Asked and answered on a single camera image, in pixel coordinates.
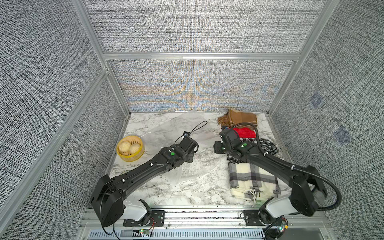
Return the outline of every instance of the plaid scarf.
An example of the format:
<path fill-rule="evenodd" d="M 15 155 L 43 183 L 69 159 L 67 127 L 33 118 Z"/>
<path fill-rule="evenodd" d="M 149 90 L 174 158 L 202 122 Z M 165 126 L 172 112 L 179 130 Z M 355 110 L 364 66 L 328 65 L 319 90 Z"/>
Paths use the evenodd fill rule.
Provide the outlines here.
<path fill-rule="evenodd" d="M 231 195 L 240 199 L 251 199 L 263 204 L 280 194 L 277 177 L 253 164 L 228 163 Z"/>

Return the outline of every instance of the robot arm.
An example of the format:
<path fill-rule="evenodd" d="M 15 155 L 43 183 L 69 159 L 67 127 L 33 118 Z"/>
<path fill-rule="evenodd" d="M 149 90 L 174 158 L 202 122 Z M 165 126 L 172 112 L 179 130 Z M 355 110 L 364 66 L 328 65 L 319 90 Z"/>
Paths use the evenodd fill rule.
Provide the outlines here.
<path fill-rule="evenodd" d="M 180 143 L 162 148 L 151 160 L 127 173 L 112 179 L 108 175 L 101 177 L 91 197 L 91 205 L 101 225 L 110 226 L 121 218 L 126 208 L 123 200 L 138 187 L 160 174 L 180 167 L 184 162 L 192 163 L 193 155 L 198 149 L 198 143 L 185 136 Z M 140 218 L 143 225 L 151 217 L 151 211 L 143 200 L 137 203 L 129 202 L 127 207 L 143 209 L 141 213 L 136 214 L 139 217 L 131 217 L 134 220 Z"/>
<path fill-rule="evenodd" d="M 299 212 L 305 216 L 312 216 L 317 210 L 334 209 L 340 204 L 341 194 L 339 194 L 338 189 L 327 179 L 319 176 L 316 168 L 312 166 L 306 168 L 295 166 L 264 152 L 258 144 L 250 141 L 241 142 L 233 129 L 223 130 L 220 132 L 220 137 L 222 143 L 220 141 L 215 142 L 215 153 L 228 154 L 239 162 L 257 165 L 292 188 L 291 195 L 269 199 L 260 207 L 259 218 L 264 224 L 272 224 L 284 214 Z M 319 207 L 327 197 L 323 180 L 330 184 L 332 188 L 336 188 L 338 201 L 331 207 Z M 310 189 L 308 183 L 314 185 L 313 190 Z"/>

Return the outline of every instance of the fabric panel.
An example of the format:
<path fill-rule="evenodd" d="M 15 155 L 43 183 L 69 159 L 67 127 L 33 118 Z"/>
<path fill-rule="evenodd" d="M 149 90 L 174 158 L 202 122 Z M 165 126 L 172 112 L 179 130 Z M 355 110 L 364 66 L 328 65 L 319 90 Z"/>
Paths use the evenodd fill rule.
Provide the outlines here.
<path fill-rule="evenodd" d="M 289 60 L 111 60 L 133 112 L 267 111 Z"/>
<path fill-rule="evenodd" d="M 382 239 L 383 23 L 383 1 L 341 0 L 272 116 L 293 161 L 339 187 L 339 240 Z"/>
<path fill-rule="evenodd" d="M 1 207 L 101 66 L 69 0 L 0 6 Z"/>
<path fill-rule="evenodd" d="M 299 52 L 326 0 L 85 0 L 104 51 Z"/>
<path fill-rule="evenodd" d="M 124 118 L 104 80 L 1 240 L 74 239 Z"/>

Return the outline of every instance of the blue patch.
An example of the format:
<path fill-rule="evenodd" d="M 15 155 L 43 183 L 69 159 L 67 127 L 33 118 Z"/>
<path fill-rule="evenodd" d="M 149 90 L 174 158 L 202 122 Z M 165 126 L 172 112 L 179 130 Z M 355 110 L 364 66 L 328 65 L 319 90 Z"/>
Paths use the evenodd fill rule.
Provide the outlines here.
<path fill-rule="evenodd" d="M 311 97 L 311 104 L 314 108 L 318 108 L 320 106 L 320 104 L 322 103 L 323 101 L 323 97 L 320 95 L 320 93 L 317 91 L 314 93 L 314 95 Z"/>
<path fill-rule="evenodd" d="M 352 141 L 352 137 L 344 126 L 339 127 L 334 133 L 336 141 L 339 145 L 345 145 Z"/>

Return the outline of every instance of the brown scarf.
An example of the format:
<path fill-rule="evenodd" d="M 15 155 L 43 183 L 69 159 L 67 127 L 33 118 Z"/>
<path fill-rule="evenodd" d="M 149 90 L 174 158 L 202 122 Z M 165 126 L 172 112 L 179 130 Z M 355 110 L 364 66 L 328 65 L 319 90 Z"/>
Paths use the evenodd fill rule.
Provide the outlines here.
<path fill-rule="evenodd" d="M 253 113 L 245 113 L 234 108 L 228 109 L 228 112 L 217 119 L 218 124 L 226 127 L 233 127 L 238 123 L 249 122 L 257 126 L 257 118 Z"/>

